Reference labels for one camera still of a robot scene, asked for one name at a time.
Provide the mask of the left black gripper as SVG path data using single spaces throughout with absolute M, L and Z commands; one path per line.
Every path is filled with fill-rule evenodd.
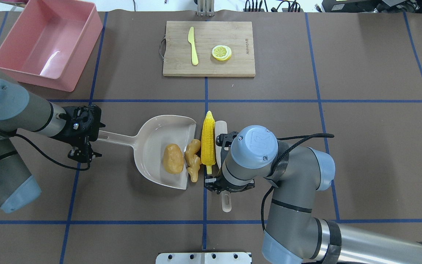
M 66 106 L 65 127 L 63 128 L 63 141 L 72 146 L 68 157 L 77 162 L 91 162 L 96 155 L 90 142 L 98 139 L 102 127 L 101 108 L 99 106 Z

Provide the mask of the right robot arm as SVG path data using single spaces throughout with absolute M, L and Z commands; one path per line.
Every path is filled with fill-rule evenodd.
M 242 192 L 254 179 L 266 179 L 272 195 L 268 220 L 262 222 L 262 254 L 273 264 L 422 264 L 422 242 L 347 227 L 312 217 L 315 193 L 330 187 L 335 177 L 333 158 L 303 147 L 316 133 L 296 136 L 298 142 L 277 139 L 266 127 L 251 125 L 240 132 L 212 135 L 221 147 L 221 168 L 204 186 L 217 193 Z

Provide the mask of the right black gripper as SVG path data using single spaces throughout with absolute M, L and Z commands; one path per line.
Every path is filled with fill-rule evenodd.
M 217 193 L 223 191 L 238 193 L 253 189 L 255 186 L 255 180 L 253 179 L 243 180 L 230 175 L 228 177 L 226 175 L 220 175 L 219 177 L 206 179 L 204 182 L 206 189 Z

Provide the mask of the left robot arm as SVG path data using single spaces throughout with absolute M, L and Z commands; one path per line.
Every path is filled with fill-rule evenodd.
M 101 108 L 49 102 L 21 85 L 0 79 L 0 209 L 12 213 L 37 199 L 41 189 L 10 140 L 25 136 L 18 130 L 44 135 L 71 145 L 69 159 L 86 164 L 101 154 L 91 143 L 98 139 Z

